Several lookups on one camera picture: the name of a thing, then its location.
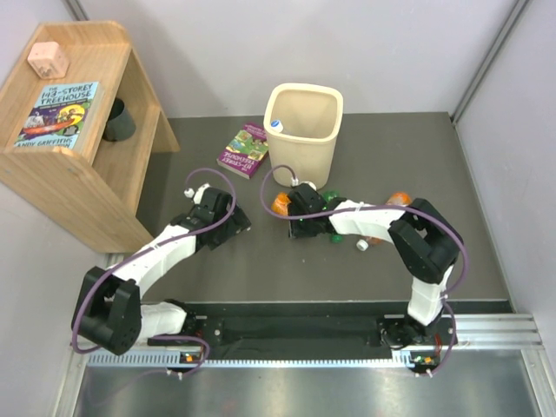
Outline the small orange bottle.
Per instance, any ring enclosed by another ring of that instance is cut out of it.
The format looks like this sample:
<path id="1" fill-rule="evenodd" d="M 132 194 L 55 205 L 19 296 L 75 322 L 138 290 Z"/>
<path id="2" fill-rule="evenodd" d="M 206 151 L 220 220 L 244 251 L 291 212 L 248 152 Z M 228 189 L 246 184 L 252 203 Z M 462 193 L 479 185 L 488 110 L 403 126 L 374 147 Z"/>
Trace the small orange bottle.
<path id="1" fill-rule="evenodd" d="M 288 216 L 289 205 L 291 200 L 287 193 L 280 192 L 272 202 L 271 210 L 273 213 L 281 216 Z"/>

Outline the green plastic bottle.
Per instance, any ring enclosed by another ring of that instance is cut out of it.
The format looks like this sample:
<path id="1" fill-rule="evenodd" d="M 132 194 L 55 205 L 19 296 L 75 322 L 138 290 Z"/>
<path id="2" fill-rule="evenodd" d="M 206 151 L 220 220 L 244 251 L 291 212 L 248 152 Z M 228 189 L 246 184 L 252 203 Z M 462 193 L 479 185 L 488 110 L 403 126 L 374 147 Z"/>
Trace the green plastic bottle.
<path id="1" fill-rule="evenodd" d="M 326 202 L 331 202 L 333 199 L 335 198 L 339 198 L 340 197 L 340 193 L 336 190 L 327 190 L 323 193 L 323 198 L 326 200 Z M 342 243 L 344 238 L 342 235 L 338 235 L 338 234 L 331 234 L 329 236 L 329 240 L 334 243 L 334 244 L 339 244 Z"/>

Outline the orange bottle white cap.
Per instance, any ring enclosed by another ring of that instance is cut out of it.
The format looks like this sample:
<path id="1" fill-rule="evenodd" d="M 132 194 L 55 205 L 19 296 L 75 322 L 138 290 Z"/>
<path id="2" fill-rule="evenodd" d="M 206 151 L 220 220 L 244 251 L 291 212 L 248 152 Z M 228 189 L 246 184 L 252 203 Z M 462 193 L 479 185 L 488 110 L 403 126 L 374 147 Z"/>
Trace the orange bottle white cap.
<path id="1" fill-rule="evenodd" d="M 412 202 L 411 197 L 405 192 L 396 192 L 392 194 L 386 201 L 387 205 L 400 205 L 407 206 Z M 358 242 L 356 242 L 356 247 L 364 252 L 370 247 L 377 246 L 382 243 L 382 240 L 376 237 L 361 236 Z"/>

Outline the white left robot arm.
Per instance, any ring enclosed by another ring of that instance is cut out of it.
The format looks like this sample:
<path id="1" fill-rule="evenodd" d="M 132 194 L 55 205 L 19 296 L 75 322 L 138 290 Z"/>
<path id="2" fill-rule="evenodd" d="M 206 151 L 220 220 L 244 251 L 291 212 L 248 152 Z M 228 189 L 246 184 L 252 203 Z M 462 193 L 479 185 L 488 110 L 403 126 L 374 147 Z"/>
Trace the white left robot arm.
<path id="1" fill-rule="evenodd" d="M 142 298 L 179 262 L 203 248 L 218 248 L 251 222 L 229 192 L 205 183 L 185 195 L 193 202 L 190 211 L 172 219 L 153 241 L 118 264 L 86 273 L 71 322 L 74 339 L 121 355 L 157 336 L 182 345 L 196 337 L 197 325 L 182 302 L 148 304 Z"/>

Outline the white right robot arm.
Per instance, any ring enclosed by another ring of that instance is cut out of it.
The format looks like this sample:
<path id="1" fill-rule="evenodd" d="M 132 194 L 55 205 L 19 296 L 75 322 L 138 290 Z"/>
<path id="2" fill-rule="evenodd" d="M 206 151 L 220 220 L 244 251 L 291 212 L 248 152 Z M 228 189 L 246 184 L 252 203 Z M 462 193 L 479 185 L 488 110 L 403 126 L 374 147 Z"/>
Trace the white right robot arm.
<path id="1" fill-rule="evenodd" d="M 423 344 L 436 335 L 460 235 L 429 201 L 378 209 L 344 197 L 327 199 L 306 183 L 292 188 L 287 200 L 291 238 L 359 235 L 393 244 L 413 281 L 401 330 L 388 325 L 386 332 L 404 337 L 406 344 Z"/>

